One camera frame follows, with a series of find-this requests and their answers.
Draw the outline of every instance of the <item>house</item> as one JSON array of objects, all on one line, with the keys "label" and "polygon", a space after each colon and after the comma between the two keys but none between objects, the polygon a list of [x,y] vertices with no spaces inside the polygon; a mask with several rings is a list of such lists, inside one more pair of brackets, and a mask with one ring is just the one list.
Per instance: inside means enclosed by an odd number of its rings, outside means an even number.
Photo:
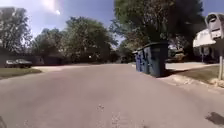
[{"label": "house", "polygon": [[198,32],[193,41],[195,56],[203,62],[217,61],[219,53],[215,44],[216,41],[212,40],[208,29]]}]

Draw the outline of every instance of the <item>mailbox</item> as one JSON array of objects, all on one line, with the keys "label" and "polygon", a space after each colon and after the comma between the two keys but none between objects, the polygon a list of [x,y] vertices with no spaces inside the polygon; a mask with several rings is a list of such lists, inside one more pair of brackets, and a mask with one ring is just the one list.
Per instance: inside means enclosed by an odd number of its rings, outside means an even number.
[{"label": "mailbox", "polygon": [[224,39],[224,14],[210,13],[205,22],[213,40]]}]

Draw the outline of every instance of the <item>mailbox post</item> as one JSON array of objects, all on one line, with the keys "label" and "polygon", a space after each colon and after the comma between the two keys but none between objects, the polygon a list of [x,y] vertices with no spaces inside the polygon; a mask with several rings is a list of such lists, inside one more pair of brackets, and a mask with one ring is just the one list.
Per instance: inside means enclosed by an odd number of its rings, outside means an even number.
[{"label": "mailbox post", "polygon": [[[210,13],[206,18],[205,22],[209,30],[210,36],[217,44],[224,44],[224,14]],[[223,80],[223,51],[224,47],[218,48],[219,57],[219,80]]]}]

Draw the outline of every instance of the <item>trash bin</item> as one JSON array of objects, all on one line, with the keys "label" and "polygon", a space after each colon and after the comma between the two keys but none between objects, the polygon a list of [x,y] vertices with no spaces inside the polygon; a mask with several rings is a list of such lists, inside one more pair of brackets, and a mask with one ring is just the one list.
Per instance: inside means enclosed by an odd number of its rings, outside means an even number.
[{"label": "trash bin", "polygon": [[154,77],[166,75],[166,59],[168,57],[168,43],[150,43],[144,47],[147,55],[149,72]]},{"label": "trash bin", "polygon": [[141,58],[138,54],[138,51],[133,52],[133,54],[135,55],[135,65],[136,65],[136,70],[138,72],[141,72]]},{"label": "trash bin", "polygon": [[139,49],[139,55],[141,60],[141,70],[145,74],[149,74],[149,66],[148,66],[148,59],[146,57],[146,54],[144,52],[144,49]]}]

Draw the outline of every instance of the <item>street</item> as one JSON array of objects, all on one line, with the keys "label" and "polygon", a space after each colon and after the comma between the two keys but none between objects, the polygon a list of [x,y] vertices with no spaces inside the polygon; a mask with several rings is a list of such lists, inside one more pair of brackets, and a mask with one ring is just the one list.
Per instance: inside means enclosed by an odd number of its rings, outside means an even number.
[{"label": "street", "polygon": [[224,116],[224,103],[136,72],[131,65],[86,66],[0,81],[0,128],[224,125],[206,119],[210,113]]}]

